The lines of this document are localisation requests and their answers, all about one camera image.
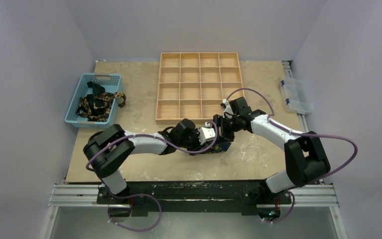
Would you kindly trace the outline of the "blue floral tie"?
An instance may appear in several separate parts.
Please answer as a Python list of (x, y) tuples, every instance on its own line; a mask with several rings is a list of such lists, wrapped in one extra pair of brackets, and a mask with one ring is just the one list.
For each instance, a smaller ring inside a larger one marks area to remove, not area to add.
[(205, 154), (226, 152), (230, 148), (231, 144), (232, 144), (231, 141), (227, 141), (223, 139), (218, 140), (213, 147), (211, 147), (209, 150), (205, 152)]

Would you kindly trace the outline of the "wooden compartment tray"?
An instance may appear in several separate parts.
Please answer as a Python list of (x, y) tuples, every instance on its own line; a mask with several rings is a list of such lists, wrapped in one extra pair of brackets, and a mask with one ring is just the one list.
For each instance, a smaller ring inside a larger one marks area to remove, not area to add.
[(155, 122), (175, 124), (182, 119), (202, 123), (222, 113), (224, 98), (235, 99), (243, 80), (236, 52), (162, 52)]

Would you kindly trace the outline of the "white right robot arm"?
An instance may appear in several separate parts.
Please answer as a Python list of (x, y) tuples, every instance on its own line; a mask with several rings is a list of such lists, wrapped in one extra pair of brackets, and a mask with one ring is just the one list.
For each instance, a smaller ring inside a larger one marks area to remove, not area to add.
[(302, 187), (330, 172), (329, 160), (316, 133), (293, 130), (262, 110), (252, 110), (244, 97), (223, 99), (220, 107), (223, 114), (214, 115), (213, 119), (222, 139), (232, 142), (235, 132), (245, 130), (267, 139), (284, 152), (285, 169), (262, 180), (259, 195), (264, 202), (270, 203), (279, 192)]

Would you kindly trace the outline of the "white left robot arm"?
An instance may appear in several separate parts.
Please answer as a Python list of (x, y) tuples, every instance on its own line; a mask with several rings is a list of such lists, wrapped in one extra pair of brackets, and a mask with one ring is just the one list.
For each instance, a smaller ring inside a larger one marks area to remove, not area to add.
[(127, 183), (120, 172), (124, 161), (135, 154), (167, 155), (177, 150), (190, 155), (208, 152), (215, 144), (218, 129), (208, 122), (196, 127), (189, 119), (181, 120), (156, 133), (134, 133), (114, 124), (95, 134), (83, 148), (86, 169), (106, 185), (109, 197), (117, 204), (128, 199)]

